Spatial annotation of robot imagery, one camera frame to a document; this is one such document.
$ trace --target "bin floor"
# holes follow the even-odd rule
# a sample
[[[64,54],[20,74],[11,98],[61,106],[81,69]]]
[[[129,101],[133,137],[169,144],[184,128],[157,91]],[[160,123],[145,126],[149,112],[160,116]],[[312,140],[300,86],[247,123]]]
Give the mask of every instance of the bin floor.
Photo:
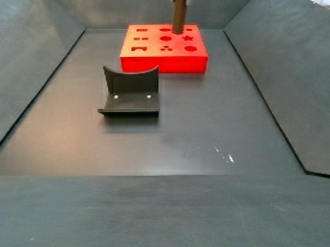
[[[104,118],[102,66],[125,30],[78,40],[0,151],[1,175],[279,175],[303,172],[221,31],[201,30],[205,74],[160,74],[158,117]]]

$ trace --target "hole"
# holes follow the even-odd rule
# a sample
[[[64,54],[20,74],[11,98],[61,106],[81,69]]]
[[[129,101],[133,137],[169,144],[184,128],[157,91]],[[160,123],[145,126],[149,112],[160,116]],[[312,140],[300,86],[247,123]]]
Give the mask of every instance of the hole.
[[[161,28],[160,31],[161,32],[169,32],[169,28]]]
[[[146,47],[145,46],[134,46],[130,48],[130,51],[134,51],[134,50],[142,50],[142,51],[146,51]]]
[[[161,37],[160,37],[160,40],[161,40],[161,41],[170,41],[170,37],[169,37],[169,36],[161,36]]]
[[[193,46],[185,46],[184,47],[184,50],[189,51],[189,52],[193,52],[196,51],[197,49],[193,47]]]
[[[181,37],[181,39],[183,39],[183,41],[191,41],[193,39],[193,37],[192,36],[184,36],[184,37]]]
[[[160,49],[161,51],[172,51],[172,48],[169,48],[169,46],[168,45],[164,45],[164,47]]]

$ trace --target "circular hole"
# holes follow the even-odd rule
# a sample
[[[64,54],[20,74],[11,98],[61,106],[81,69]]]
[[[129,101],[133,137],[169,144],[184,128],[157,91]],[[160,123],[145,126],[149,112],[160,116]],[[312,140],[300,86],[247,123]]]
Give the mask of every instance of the circular hole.
[[[193,47],[193,46],[185,46],[184,47],[184,50],[189,51],[189,52],[193,52],[196,51],[197,49]]]
[[[160,40],[161,40],[161,41],[169,41],[169,40],[170,40],[170,37],[169,37],[169,36],[161,36],[161,37],[160,37]]]
[[[168,28],[161,28],[160,31],[161,32],[169,32],[169,29]]]

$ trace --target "red shape sorter block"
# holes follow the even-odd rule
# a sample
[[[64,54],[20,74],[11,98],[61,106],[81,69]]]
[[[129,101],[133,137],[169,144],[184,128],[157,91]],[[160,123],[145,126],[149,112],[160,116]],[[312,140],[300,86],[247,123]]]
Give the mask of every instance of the red shape sorter block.
[[[197,25],[185,25],[181,35],[170,25],[129,25],[120,60],[124,72],[158,66],[160,73],[204,73],[207,51]]]

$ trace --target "black plastic part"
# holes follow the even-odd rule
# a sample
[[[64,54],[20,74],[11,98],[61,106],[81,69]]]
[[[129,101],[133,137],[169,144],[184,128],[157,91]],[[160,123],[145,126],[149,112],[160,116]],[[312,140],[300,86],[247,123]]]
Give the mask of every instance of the black plastic part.
[[[121,73],[102,67],[108,98],[102,115],[158,114],[158,68],[138,73]]]

